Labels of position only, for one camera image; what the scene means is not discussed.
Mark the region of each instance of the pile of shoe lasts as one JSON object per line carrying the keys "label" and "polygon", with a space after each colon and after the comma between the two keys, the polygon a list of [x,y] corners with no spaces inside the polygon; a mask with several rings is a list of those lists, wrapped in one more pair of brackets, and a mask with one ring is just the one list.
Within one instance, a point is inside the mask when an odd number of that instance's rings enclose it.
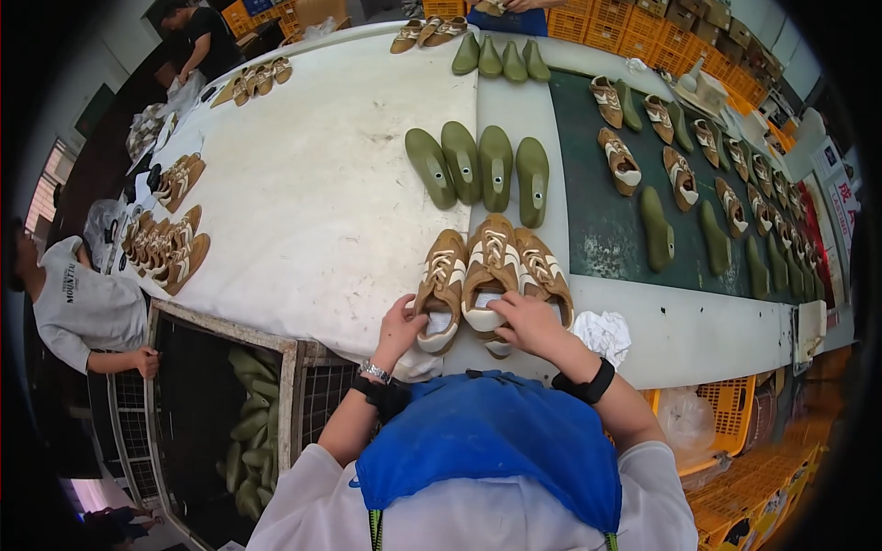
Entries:
{"label": "pile of shoe lasts", "polygon": [[205,169],[206,162],[199,157],[199,153],[184,155],[168,170],[160,173],[155,189],[151,188],[153,196],[160,205],[174,214]]}
{"label": "pile of shoe lasts", "polygon": [[142,278],[149,276],[166,293],[175,296],[206,259],[211,239],[196,235],[202,207],[194,206],[176,224],[156,223],[143,212],[125,230],[123,253]]}
{"label": "pile of shoe lasts", "polygon": [[537,228],[545,221],[549,161],[536,138],[520,141],[517,155],[498,126],[488,126],[475,145],[468,129],[450,121],[441,130],[441,145],[425,130],[413,128],[404,137],[404,148],[416,173],[439,209],[466,205],[481,198],[490,212],[504,212],[511,192],[512,164],[520,182],[520,223]]}
{"label": "pile of shoe lasts", "polygon": [[548,302],[561,325],[567,331],[572,327],[575,316],[563,271],[530,229],[514,228],[505,216],[492,213],[468,243],[458,232],[444,230],[426,255],[416,292],[414,314],[429,317],[417,344],[429,354],[445,354],[465,317],[490,355],[504,359],[512,346],[494,331],[506,321],[487,302],[510,291]]}
{"label": "pile of shoe lasts", "polygon": [[270,63],[245,67],[233,83],[233,101],[241,107],[250,97],[265,96],[273,89],[274,80],[277,84],[285,84],[293,72],[291,62],[284,56],[276,57]]}
{"label": "pile of shoe lasts", "polygon": [[235,495],[239,514],[257,522],[279,480],[279,374],[273,357],[260,348],[249,354],[233,346],[228,358],[249,397],[239,412],[242,420],[229,433],[227,460],[215,468]]}
{"label": "pile of shoe lasts", "polygon": [[527,78],[536,82],[551,80],[551,71],[542,60],[539,44],[532,38],[527,39],[527,44],[524,45],[523,58],[518,54],[518,45],[514,41],[508,41],[500,60],[489,34],[484,34],[480,48],[475,35],[467,34],[453,58],[451,70],[454,75],[467,75],[475,69],[487,78],[503,75],[513,84],[523,84],[527,82]]}
{"label": "pile of shoe lasts", "polygon": [[461,15],[449,21],[444,21],[437,15],[430,15],[425,23],[419,19],[411,19],[398,31],[398,36],[392,41],[389,51],[393,54],[401,54],[414,45],[419,48],[440,46],[465,33],[467,27],[466,18]]}

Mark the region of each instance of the wristwatch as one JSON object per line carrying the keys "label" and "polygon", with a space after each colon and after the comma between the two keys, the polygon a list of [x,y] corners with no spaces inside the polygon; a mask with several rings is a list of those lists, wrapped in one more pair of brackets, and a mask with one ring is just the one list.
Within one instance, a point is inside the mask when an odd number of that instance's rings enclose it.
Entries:
{"label": "wristwatch", "polygon": [[383,381],[383,384],[389,384],[392,381],[392,377],[388,373],[370,363],[370,358],[363,361],[361,367],[355,372],[356,375],[361,375],[362,373],[379,378],[380,381]]}
{"label": "wristwatch", "polygon": [[609,384],[612,383],[612,378],[615,375],[616,369],[612,367],[612,364],[606,358],[601,358],[601,368],[598,369],[597,375],[594,376],[594,380],[591,383],[576,384],[563,373],[558,373],[551,379],[551,387],[564,391],[582,400],[589,406],[593,406],[601,401],[603,393],[609,388]]}

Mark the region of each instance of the hand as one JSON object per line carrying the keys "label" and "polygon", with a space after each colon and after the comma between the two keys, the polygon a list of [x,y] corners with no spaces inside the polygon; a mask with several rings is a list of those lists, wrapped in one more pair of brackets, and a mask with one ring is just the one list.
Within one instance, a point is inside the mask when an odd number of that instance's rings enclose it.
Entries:
{"label": "hand", "polygon": [[496,334],[518,350],[539,356],[555,363],[560,353],[582,342],[567,331],[547,302],[534,296],[521,296],[514,291],[502,295],[498,301],[490,301],[487,307],[504,317],[512,327],[498,327]]}
{"label": "hand", "polygon": [[533,9],[534,0],[508,0],[505,3],[505,9],[514,11],[515,13],[523,13]]}
{"label": "hand", "polygon": [[398,359],[414,344],[416,333],[429,321],[425,314],[414,317],[414,310],[405,308],[414,298],[415,294],[405,294],[395,301],[380,325],[380,342],[371,360],[386,373],[392,373]]}
{"label": "hand", "polygon": [[127,354],[131,355],[131,366],[141,372],[141,376],[150,380],[156,376],[160,368],[160,353],[149,346],[142,346]]}

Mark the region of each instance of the man in white t-shirt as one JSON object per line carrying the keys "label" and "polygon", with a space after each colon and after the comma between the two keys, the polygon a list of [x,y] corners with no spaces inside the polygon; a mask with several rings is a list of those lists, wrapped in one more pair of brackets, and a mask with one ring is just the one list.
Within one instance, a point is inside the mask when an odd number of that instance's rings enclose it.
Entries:
{"label": "man in white t-shirt", "polygon": [[[386,377],[372,375],[373,367],[386,374],[392,373],[396,361],[426,323],[425,315],[414,317],[412,310],[405,308],[413,298],[412,294],[402,297],[383,318],[380,342],[370,359],[370,368],[362,369],[357,376],[381,384]],[[599,530],[580,522],[572,506],[565,507],[534,478],[493,478],[484,471],[432,478],[435,471],[445,470],[445,460],[440,456],[452,450],[453,454],[447,457],[451,458],[450,462],[455,462],[457,455],[468,453],[469,444],[465,441],[480,438],[477,430],[445,432],[441,438],[442,447],[435,449],[435,452],[441,450],[442,453],[432,453],[421,446],[426,439],[418,430],[420,419],[417,419],[417,430],[410,433],[412,437],[393,438],[389,448],[392,453],[385,456],[378,469],[377,462],[358,466],[359,461],[370,454],[370,446],[377,446],[384,431],[392,429],[393,434],[400,435],[395,432],[400,419],[395,418],[385,425],[370,443],[377,424],[377,408],[364,393],[353,388],[328,420],[318,443],[308,445],[291,469],[279,477],[273,498],[251,535],[249,551],[369,548],[383,551],[417,548],[421,551],[574,551],[612,549],[616,548],[616,543],[617,548],[623,550],[695,551],[699,543],[698,532],[677,476],[674,454],[643,397],[619,375],[613,375],[611,379],[608,371],[606,375],[600,375],[606,369],[602,360],[563,328],[547,303],[534,297],[506,293],[502,300],[492,301],[488,306],[511,326],[511,329],[501,327],[496,333],[519,350],[551,361],[575,384],[585,383],[590,387],[595,379],[608,382],[609,386],[601,390],[602,395],[593,408],[615,439],[618,452],[621,505],[615,535],[607,532],[604,536]],[[366,383],[358,383],[360,388],[366,387]],[[422,417],[424,423],[431,424],[434,417],[445,413],[437,413],[438,410],[434,409],[437,402],[432,402],[428,411],[427,408],[419,409],[419,401],[430,399],[429,396],[411,402],[398,416],[413,415],[411,408],[416,406],[416,411],[425,415]],[[471,409],[468,404],[460,402],[460,407],[452,408],[450,414],[462,417]],[[484,413],[497,416],[500,425],[509,429],[506,438],[529,437],[524,434],[526,430],[505,425],[506,419],[518,419],[518,411],[491,408]],[[578,456],[567,453],[572,442],[569,439],[572,426],[567,425],[585,426],[585,418],[589,415],[564,422],[555,420],[552,412],[547,412],[546,416],[547,420],[539,419],[538,422],[548,422],[551,426],[547,430],[559,438],[557,443],[561,445],[547,452],[549,461],[545,473],[569,469],[582,472],[571,480],[590,478],[593,466],[584,465]],[[598,434],[592,443],[598,447],[609,446],[609,442],[601,440],[600,425],[594,426]],[[401,456],[416,458],[416,462],[402,463],[399,454],[395,453],[396,447]],[[498,449],[482,443],[477,447],[481,456],[493,458],[492,465],[503,461],[501,457],[495,457],[499,454]],[[613,472],[616,470],[615,465],[607,464],[607,468],[610,467]],[[369,518],[366,495],[371,492],[363,492],[369,479],[373,478],[371,468],[385,475],[385,480],[378,481],[379,486],[385,483],[394,487],[401,479],[412,480],[411,469],[428,471],[430,484],[407,488],[405,483],[405,487],[396,488],[399,491],[391,493],[392,501],[382,510],[372,510]],[[589,485],[587,492],[601,491],[598,486]],[[380,513],[378,520],[375,513]]]}
{"label": "man in white t-shirt", "polygon": [[5,251],[9,288],[30,295],[37,331],[52,354],[84,374],[137,369],[146,379],[156,375],[159,354],[144,346],[147,311],[137,282],[93,270],[80,237],[52,245],[38,263],[21,219],[7,235],[13,240]]}

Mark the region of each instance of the white cloth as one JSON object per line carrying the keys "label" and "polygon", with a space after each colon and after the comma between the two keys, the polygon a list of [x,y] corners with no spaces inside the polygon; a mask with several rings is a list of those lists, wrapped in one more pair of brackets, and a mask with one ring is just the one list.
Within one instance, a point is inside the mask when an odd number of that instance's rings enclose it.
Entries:
{"label": "white cloth", "polygon": [[589,350],[606,358],[616,371],[631,345],[628,323],[618,312],[603,312],[599,316],[590,310],[582,312],[572,324],[572,333],[582,339]]}
{"label": "white cloth", "polygon": [[86,373],[90,349],[126,352],[143,346],[147,312],[138,282],[77,262],[82,242],[74,235],[43,254],[46,282],[34,303],[34,320],[52,354]]}
{"label": "white cloth", "polygon": [[[622,479],[621,549],[694,551],[699,536],[680,487],[674,454],[661,442],[638,444],[618,460]],[[370,549],[368,514],[345,469],[310,444],[279,478],[248,549]],[[436,482],[395,500],[383,514],[383,550],[604,549],[603,536],[545,488],[524,477]]]}

